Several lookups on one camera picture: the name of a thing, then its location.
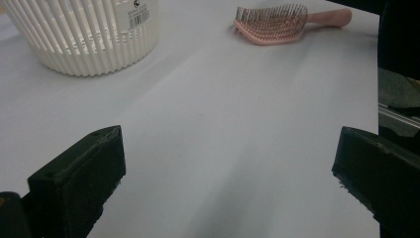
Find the white label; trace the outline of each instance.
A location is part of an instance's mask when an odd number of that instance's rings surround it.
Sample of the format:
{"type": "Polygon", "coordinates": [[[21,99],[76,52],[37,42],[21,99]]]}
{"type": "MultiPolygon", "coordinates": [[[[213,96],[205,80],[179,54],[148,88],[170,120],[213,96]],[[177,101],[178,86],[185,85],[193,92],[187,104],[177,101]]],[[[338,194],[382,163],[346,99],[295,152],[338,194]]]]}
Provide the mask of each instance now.
{"type": "Polygon", "coordinates": [[[151,18],[146,0],[128,0],[117,4],[117,23],[121,33],[140,27],[151,18]]]}

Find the basket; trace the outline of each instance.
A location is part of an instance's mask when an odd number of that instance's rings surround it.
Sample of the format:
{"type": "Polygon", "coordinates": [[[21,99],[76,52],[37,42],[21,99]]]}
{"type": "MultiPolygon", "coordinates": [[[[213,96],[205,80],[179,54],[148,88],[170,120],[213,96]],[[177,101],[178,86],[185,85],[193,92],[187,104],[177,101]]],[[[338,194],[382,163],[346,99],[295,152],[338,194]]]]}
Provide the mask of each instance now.
{"type": "Polygon", "coordinates": [[[127,67],[158,41],[158,0],[0,0],[41,62],[69,75],[127,67]]]}

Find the hairbrush head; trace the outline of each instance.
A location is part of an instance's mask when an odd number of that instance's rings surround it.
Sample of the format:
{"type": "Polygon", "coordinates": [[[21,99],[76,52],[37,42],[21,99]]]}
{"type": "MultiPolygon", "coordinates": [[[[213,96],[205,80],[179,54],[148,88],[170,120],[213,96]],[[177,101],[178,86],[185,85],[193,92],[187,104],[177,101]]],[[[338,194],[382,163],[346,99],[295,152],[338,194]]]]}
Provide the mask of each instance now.
{"type": "Polygon", "coordinates": [[[257,45],[277,45],[299,40],[307,20],[307,9],[300,4],[273,8],[239,7],[235,26],[257,45]]]}

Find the white tabletop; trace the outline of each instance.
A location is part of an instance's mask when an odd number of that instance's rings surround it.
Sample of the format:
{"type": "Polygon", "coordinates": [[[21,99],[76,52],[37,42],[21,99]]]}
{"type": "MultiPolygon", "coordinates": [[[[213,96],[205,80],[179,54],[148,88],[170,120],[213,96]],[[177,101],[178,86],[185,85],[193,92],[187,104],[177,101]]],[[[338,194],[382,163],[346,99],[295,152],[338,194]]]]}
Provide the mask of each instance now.
{"type": "MultiPolygon", "coordinates": [[[[340,130],[377,131],[378,17],[260,47],[233,27],[263,0],[160,0],[157,47],[99,77],[42,66],[0,15],[0,190],[121,125],[128,173],[89,237],[378,237],[331,167],[340,130]]],[[[339,5],[308,2],[310,12],[339,5]]]]}

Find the hairbrush handle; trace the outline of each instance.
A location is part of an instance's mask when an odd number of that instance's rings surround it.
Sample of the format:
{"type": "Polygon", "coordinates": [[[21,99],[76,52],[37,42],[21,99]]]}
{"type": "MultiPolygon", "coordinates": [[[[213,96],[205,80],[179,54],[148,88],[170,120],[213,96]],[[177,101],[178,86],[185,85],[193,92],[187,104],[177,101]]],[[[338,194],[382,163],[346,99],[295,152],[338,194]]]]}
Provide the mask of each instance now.
{"type": "Polygon", "coordinates": [[[340,9],[328,12],[308,14],[307,23],[316,23],[333,27],[344,27],[352,21],[350,9],[340,9]]]}

